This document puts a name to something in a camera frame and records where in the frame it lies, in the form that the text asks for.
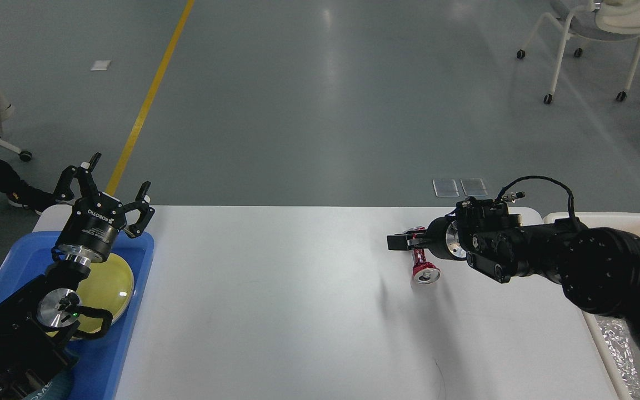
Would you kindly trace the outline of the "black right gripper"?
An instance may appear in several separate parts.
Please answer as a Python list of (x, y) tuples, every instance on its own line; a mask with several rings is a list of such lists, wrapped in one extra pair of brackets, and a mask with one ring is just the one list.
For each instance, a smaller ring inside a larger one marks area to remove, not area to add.
[(432, 255), (442, 260), (467, 260), (467, 251), (459, 242), (457, 228), (444, 216), (434, 219), (429, 224), (425, 237), (419, 233), (392, 234), (387, 235), (387, 244), (390, 251), (426, 248)]

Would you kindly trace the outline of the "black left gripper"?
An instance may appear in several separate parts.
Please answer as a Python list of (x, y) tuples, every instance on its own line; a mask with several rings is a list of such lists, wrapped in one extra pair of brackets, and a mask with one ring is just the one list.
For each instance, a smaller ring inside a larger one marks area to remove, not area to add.
[[(122, 204), (117, 198), (101, 195), (92, 177), (101, 156), (96, 152), (88, 162), (66, 167), (58, 179), (53, 201), (55, 204), (68, 203), (73, 210), (52, 248), (54, 259), (71, 255), (102, 263), (109, 258), (121, 230), (129, 238), (137, 238), (152, 220), (156, 210), (150, 205), (148, 196), (150, 181), (142, 183), (135, 200), (130, 203)], [(71, 189), (73, 181), (78, 182), (78, 196)], [(126, 215), (132, 211), (139, 215), (130, 224)]]

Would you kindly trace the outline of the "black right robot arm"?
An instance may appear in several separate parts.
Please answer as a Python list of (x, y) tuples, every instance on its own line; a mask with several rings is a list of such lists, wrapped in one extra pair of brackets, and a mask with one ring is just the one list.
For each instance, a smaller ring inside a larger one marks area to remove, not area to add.
[(589, 228), (576, 215), (571, 189), (546, 180), (567, 194), (567, 216), (553, 223), (526, 226), (521, 215), (511, 213), (509, 204), (525, 193), (511, 192), (515, 182), (510, 182), (493, 199), (467, 197), (425, 228), (388, 235), (388, 249), (412, 252), (413, 278), (420, 284), (439, 277), (425, 251), (442, 260), (465, 261), (502, 284), (513, 277), (541, 276), (559, 284), (582, 311), (622, 319), (640, 348), (640, 236)]

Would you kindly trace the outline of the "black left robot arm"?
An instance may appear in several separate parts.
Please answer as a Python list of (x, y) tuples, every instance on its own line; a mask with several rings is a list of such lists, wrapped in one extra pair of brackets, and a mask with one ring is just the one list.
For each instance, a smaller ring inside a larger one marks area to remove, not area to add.
[(0, 399), (42, 389), (74, 365), (66, 352), (71, 339), (97, 340), (112, 326), (113, 313), (87, 306), (79, 284), (92, 263), (107, 261), (121, 232), (140, 237), (155, 210), (148, 181), (130, 203), (100, 191), (92, 177), (99, 158), (61, 173), (54, 195), (73, 210), (51, 249), (53, 263), (0, 302)]

